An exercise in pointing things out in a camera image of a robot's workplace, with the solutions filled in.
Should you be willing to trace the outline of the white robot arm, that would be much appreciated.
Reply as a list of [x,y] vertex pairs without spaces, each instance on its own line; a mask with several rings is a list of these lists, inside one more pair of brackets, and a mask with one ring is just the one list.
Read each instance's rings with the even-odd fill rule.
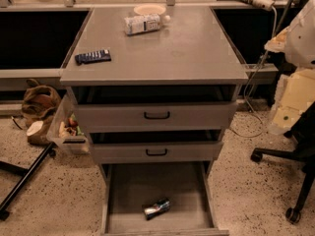
[[282,52],[285,61],[296,67],[291,75],[279,78],[271,110],[268,131],[281,135],[315,102],[315,0],[309,0],[265,48]]

